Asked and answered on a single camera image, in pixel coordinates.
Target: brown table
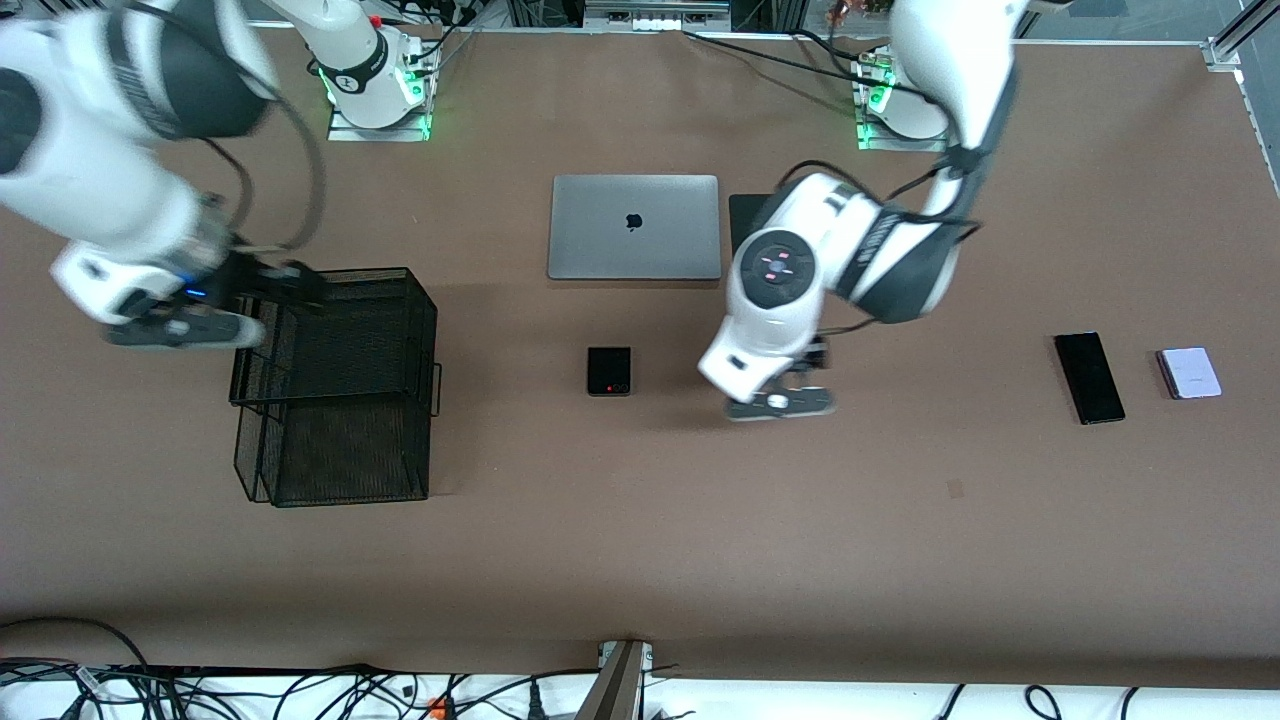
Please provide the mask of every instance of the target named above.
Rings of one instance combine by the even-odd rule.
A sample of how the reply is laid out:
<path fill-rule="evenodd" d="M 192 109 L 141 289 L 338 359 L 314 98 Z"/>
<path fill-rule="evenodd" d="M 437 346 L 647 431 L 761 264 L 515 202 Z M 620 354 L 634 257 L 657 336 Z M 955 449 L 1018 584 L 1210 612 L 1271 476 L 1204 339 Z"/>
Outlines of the brown table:
<path fill-rule="evenodd" d="M 319 128 L 300 40 L 266 35 Z M 47 277 L 60 243 L 0 215 L 0 615 L 99 616 L 169 664 L 544 670 L 639 635 L 689 675 L 1274 684 L 1280 202 L 1239 90 L 1194 47 L 1018 58 L 987 228 L 937 313 L 836 343 L 822 419 L 727 423 L 695 369 L 722 288 L 553 283 L 547 223 L 561 173 L 714 173 L 727 197 L 808 158 L 882 191 L 925 168 L 855 150 L 845 83 L 669 33 L 485 33 L 430 142 L 326 145 L 301 258 L 408 265 L 440 307 L 420 503 L 247 502 L 230 355 L 105 345 Z M 248 234 L 283 237 L 296 140 L 276 118 L 230 147 Z M 204 149 L 165 158 L 234 193 Z M 1123 423 L 1075 421 L 1050 336 L 1084 329 Z M 635 347 L 630 398 L 582 392 L 609 343 Z M 1224 397 L 1166 397 L 1152 351 L 1181 345 Z"/>

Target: mesh basket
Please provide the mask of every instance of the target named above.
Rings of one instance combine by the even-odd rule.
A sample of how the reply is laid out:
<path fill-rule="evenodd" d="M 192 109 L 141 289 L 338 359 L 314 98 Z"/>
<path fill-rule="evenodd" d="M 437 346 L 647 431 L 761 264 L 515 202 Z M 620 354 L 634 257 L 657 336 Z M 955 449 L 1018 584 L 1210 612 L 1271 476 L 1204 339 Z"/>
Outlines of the mesh basket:
<path fill-rule="evenodd" d="M 236 352 L 236 473 L 276 507 L 426 500 L 436 309 L 407 269 L 321 273 L 323 313 L 262 300 Z"/>

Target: laptop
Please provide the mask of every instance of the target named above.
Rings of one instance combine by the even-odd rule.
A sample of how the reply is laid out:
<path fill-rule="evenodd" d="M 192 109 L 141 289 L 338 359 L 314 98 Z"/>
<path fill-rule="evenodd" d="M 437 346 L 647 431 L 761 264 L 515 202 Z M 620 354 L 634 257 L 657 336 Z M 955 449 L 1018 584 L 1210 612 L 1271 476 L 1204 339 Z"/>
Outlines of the laptop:
<path fill-rule="evenodd" d="M 552 279 L 719 279 L 714 176 L 558 176 Z"/>

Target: white notepad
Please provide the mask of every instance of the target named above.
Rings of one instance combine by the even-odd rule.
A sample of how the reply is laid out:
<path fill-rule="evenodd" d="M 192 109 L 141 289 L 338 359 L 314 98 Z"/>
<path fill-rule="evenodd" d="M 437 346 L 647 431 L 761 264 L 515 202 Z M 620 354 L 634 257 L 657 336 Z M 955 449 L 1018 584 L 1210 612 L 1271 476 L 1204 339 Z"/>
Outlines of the white notepad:
<path fill-rule="evenodd" d="M 1165 372 L 1169 393 L 1178 400 L 1222 395 L 1213 364 L 1208 361 L 1208 351 L 1203 347 L 1161 350 L 1160 366 Z"/>

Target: black plug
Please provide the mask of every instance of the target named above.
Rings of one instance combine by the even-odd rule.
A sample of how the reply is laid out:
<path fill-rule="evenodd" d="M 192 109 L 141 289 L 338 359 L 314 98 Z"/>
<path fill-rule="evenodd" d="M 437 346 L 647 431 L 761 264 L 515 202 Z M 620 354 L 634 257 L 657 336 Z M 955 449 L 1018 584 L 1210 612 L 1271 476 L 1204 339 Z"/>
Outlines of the black plug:
<path fill-rule="evenodd" d="M 547 711 L 543 710 L 543 691 L 538 687 L 538 680 L 529 683 L 529 720 L 547 720 Z"/>

